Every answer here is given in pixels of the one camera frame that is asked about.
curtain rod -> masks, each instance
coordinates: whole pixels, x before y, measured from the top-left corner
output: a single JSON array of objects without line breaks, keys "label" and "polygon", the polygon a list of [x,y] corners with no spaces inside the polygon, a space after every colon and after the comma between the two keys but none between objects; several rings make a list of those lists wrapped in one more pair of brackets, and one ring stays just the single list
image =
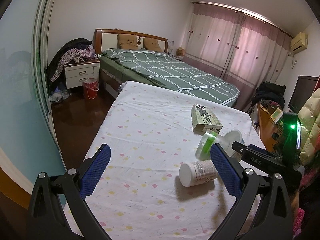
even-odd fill
[{"label": "curtain rod", "polygon": [[226,5],[226,4],[220,4],[220,3],[214,3],[214,2],[202,2],[202,1],[197,1],[197,2],[191,2],[191,3],[198,3],[198,4],[210,4],[210,5],[216,5],[216,6],[220,6],[220,7],[224,7],[226,9],[230,9],[230,10],[234,10],[236,12],[242,12],[250,17],[256,18],[257,20],[260,20],[262,22],[271,24],[272,26],[278,28],[281,32],[285,33],[286,35],[288,35],[289,37],[293,38],[290,34],[288,34],[287,32],[285,32],[282,28],[280,28],[279,26],[277,26],[276,24],[274,24],[273,22],[271,22],[270,20],[266,19],[265,17],[263,17],[262,15],[258,14],[258,13],[254,13],[245,9],[241,9],[241,8],[237,8],[237,7],[233,7],[230,5]]}]

white wall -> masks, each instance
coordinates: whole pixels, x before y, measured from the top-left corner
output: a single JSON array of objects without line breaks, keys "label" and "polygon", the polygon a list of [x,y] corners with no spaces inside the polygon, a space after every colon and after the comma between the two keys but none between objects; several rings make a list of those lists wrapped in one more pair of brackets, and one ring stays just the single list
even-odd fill
[{"label": "white wall", "polygon": [[147,33],[179,47],[190,0],[55,0],[49,26],[48,63],[68,41],[93,39],[96,28]]},{"label": "white wall", "polygon": [[297,63],[291,69],[292,62],[283,68],[276,84],[285,85],[284,93],[285,111],[288,110],[288,103],[292,96],[293,90],[297,83],[298,76],[314,76],[320,75],[320,24],[315,19],[304,31],[308,34],[308,48],[294,55]]}]

pink curtain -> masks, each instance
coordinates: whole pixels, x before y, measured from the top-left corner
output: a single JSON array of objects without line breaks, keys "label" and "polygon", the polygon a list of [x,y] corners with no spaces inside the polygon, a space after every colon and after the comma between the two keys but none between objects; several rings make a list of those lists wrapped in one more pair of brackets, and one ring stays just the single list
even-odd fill
[{"label": "pink curtain", "polygon": [[194,4],[184,62],[237,86],[236,108],[244,109],[264,81],[275,82],[291,38],[244,13]]}]

air conditioner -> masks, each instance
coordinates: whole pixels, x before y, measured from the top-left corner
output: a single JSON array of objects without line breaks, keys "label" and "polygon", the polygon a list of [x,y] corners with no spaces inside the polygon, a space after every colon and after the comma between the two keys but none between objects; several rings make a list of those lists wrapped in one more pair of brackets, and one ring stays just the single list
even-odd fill
[{"label": "air conditioner", "polygon": [[308,35],[299,33],[292,39],[290,47],[294,54],[306,49],[308,47]]}]

small box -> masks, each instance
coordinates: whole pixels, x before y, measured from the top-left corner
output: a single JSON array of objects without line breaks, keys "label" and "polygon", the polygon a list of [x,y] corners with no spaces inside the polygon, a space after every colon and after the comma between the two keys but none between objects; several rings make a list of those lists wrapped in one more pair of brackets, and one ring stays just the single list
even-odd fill
[{"label": "small box", "polygon": [[184,56],[184,53],[185,53],[185,49],[179,47],[179,48],[177,48],[177,50],[176,50],[176,57],[177,57],[177,56],[178,56],[178,57],[183,57],[183,56]]},{"label": "small box", "polygon": [[205,132],[210,129],[219,133],[222,129],[217,116],[207,107],[202,105],[193,105],[191,109],[192,129]]}]

